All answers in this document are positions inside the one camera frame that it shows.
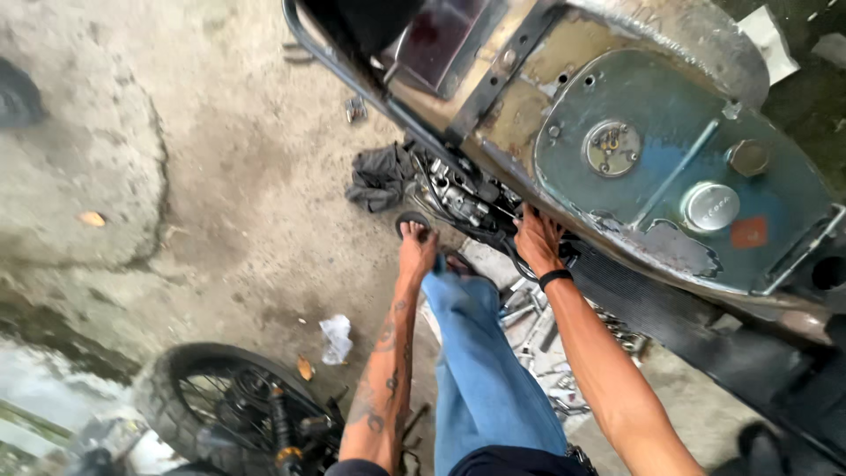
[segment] tattooed arm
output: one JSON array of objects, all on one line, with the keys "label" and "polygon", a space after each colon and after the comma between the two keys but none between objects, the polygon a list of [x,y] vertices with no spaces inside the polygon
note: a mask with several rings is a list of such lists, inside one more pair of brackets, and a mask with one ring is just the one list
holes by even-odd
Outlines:
[{"label": "tattooed arm", "polygon": [[399,463],[411,392],[411,338],[420,282],[435,263],[437,232],[415,222],[401,224],[399,278],[391,308],[355,392],[343,431],[339,461],[365,459],[394,474]]}]

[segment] man's arm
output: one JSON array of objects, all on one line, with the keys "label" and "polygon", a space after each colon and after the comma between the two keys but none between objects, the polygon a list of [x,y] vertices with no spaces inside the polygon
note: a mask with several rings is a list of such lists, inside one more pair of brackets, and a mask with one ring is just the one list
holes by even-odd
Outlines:
[{"label": "man's arm", "polygon": [[[540,278],[563,269],[558,258],[561,226],[524,205],[514,241]],[[546,294],[579,389],[602,433],[634,475],[703,474],[670,424],[640,370],[611,336],[572,280],[554,280]]]},{"label": "man's arm", "polygon": [[399,463],[411,392],[411,339],[420,282],[435,262],[437,233],[418,241],[424,227],[401,224],[399,278],[391,308],[361,375],[343,430],[338,460],[364,459],[394,474]]}]

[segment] hand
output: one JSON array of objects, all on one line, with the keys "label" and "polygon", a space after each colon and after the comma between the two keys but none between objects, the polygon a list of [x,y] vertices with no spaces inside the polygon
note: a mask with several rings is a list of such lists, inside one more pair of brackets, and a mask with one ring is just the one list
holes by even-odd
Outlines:
[{"label": "hand", "polygon": [[535,208],[527,202],[523,202],[523,219],[514,219],[514,224],[519,230],[514,237],[517,252],[538,278],[555,269],[564,269],[558,257],[563,226],[544,213],[535,216]]},{"label": "hand", "polygon": [[[419,283],[435,266],[437,232],[413,221],[399,224],[399,230],[403,233],[403,245],[399,247],[399,277]],[[420,243],[420,234],[424,232],[428,236]]]}]

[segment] dry leaf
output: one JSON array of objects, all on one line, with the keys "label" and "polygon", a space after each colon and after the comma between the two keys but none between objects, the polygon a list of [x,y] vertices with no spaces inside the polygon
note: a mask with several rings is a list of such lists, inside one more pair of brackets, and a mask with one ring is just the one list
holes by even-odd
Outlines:
[{"label": "dry leaf", "polygon": [[76,215],[76,218],[79,219],[84,224],[89,224],[91,226],[101,227],[106,224],[106,220],[97,212],[85,212]]},{"label": "dry leaf", "polygon": [[302,354],[299,355],[299,359],[297,360],[297,369],[299,369],[299,374],[303,376],[303,379],[311,380],[315,376],[315,369],[312,368],[309,361]]}]

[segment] black wristband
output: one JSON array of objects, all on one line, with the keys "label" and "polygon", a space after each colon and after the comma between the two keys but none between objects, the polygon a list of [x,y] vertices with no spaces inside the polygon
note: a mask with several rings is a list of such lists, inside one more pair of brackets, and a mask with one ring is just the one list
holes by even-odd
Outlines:
[{"label": "black wristband", "polygon": [[558,278],[572,281],[573,275],[566,269],[556,269],[555,271],[550,271],[549,273],[541,276],[541,278],[537,280],[537,284],[541,287],[541,291],[547,292],[545,289],[547,285]]}]

